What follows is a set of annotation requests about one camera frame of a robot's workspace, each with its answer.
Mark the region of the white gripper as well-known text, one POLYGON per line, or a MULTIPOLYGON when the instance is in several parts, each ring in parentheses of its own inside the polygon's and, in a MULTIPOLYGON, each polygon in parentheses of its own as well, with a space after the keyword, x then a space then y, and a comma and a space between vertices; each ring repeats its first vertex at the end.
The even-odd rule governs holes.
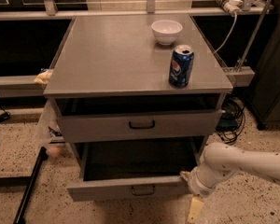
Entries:
POLYGON ((216 190, 217 184, 221 182, 221 172, 206 166, 197 166, 191 172, 181 171, 180 175, 188 181, 190 192, 196 195, 190 200, 186 220, 187 224, 195 224, 203 210, 202 198, 210 196, 216 190))

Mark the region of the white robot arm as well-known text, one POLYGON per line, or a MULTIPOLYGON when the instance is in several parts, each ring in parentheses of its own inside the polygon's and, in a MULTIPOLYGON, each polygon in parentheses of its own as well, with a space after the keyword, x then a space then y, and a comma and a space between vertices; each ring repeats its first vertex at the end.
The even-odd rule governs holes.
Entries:
POLYGON ((197 221, 203 209, 203 198, 210 196, 219 183, 239 171, 280 186, 280 152, 246 151, 223 143, 207 145, 203 161, 190 172, 180 172, 194 195, 189 205, 187 224, 197 221))

